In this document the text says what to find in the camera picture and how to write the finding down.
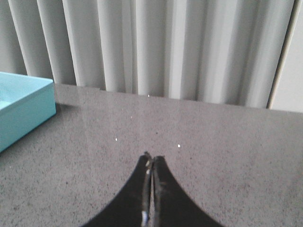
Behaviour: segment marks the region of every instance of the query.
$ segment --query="white wall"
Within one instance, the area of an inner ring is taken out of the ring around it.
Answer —
[[[271,109],[303,113],[303,8],[298,1],[297,11],[291,29]]]

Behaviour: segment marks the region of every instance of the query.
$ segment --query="granite surface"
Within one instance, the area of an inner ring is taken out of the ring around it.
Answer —
[[[146,150],[227,227],[303,226],[303,114],[67,85],[55,97],[57,114],[0,153],[1,227],[80,226]]]

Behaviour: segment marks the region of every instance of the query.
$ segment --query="curtain pleat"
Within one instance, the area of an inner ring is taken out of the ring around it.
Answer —
[[[266,107],[293,0],[1,0],[0,70]]]

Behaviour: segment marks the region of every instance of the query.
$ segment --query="blue box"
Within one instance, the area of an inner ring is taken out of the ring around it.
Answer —
[[[0,72],[0,152],[54,114],[53,80]]]

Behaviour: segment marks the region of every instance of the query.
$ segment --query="curtain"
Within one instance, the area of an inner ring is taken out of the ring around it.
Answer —
[[[0,71],[266,107],[293,0],[0,0]]]

